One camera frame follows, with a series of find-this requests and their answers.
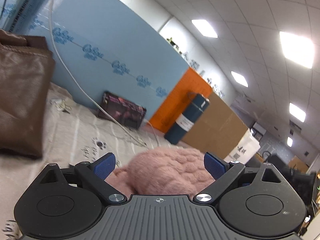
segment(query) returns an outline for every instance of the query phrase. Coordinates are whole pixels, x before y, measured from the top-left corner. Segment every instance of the brown leather bag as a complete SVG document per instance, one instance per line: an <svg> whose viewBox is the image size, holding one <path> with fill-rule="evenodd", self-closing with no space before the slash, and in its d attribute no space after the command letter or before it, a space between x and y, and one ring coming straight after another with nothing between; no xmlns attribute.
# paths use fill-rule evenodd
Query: brown leather bag
<svg viewBox="0 0 320 240"><path fill-rule="evenodd" d="M54 64L44 37L0 29L0 152L42 157L44 110Z"/></svg>

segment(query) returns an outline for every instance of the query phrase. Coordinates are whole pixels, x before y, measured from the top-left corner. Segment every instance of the metal screw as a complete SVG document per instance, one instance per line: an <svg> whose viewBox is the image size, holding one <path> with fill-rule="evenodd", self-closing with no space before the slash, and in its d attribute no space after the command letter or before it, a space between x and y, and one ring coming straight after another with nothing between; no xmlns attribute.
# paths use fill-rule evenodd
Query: metal screw
<svg viewBox="0 0 320 240"><path fill-rule="evenodd" d="M112 194L109 196L109 200L112 202L119 202L124 200L124 196L122 196L121 194Z"/></svg>
<svg viewBox="0 0 320 240"><path fill-rule="evenodd" d="M207 202L211 200L211 196L209 194L199 194L196 196L196 199L202 202Z"/></svg>

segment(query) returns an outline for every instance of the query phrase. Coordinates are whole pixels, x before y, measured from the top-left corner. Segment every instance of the qr code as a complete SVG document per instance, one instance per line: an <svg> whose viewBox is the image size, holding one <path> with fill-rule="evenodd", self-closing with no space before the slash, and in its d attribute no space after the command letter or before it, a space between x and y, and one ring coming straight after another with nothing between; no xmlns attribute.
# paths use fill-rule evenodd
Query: qr code
<svg viewBox="0 0 320 240"><path fill-rule="evenodd" d="M232 158L233 158L234 160L237 160L239 157L240 157L240 155L239 155L238 153L236 153L236 154L233 155Z"/></svg>

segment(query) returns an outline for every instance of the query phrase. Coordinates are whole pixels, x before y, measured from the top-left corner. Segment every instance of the fluorescent light panel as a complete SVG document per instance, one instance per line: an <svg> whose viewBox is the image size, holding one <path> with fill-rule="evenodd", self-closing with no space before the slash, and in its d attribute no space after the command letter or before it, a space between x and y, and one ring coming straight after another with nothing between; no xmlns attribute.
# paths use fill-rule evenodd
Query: fluorescent light panel
<svg viewBox="0 0 320 240"><path fill-rule="evenodd" d="M312 68L315 47L308 38L280 32L282 51L287 59L304 67Z"/></svg>
<svg viewBox="0 0 320 240"><path fill-rule="evenodd" d="M292 142L293 142L293 140L292 140L290 137L288 137L288 139L287 139L287 145L288 145L289 147L292 146Z"/></svg>
<svg viewBox="0 0 320 240"><path fill-rule="evenodd" d="M206 20L192 20L193 25L201 32L203 36L218 38L218 35Z"/></svg>
<svg viewBox="0 0 320 240"><path fill-rule="evenodd" d="M243 75L240 75L236 72L233 72L231 71L231 74L233 75L234 79L241 85L245 86L245 87L248 87L248 83L247 81L245 80L244 76Z"/></svg>
<svg viewBox="0 0 320 240"><path fill-rule="evenodd" d="M304 120L306 119L306 113L302 111L299 107L295 106L293 103L289 104L289 113L301 122L304 122Z"/></svg>

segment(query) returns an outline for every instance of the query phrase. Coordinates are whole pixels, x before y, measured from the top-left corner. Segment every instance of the cable knit pattern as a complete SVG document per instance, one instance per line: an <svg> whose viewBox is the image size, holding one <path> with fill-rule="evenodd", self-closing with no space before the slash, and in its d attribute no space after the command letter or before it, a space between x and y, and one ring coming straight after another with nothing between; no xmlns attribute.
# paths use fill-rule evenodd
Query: cable knit pattern
<svg viewBox="0 0 320 240"><path fill-rule="evenodd" d="M204 154L197 149L158 147L135 156L127 166L115 169L106 179L130 197L141 195L195 194L214 179L204 168Z"/></svg>

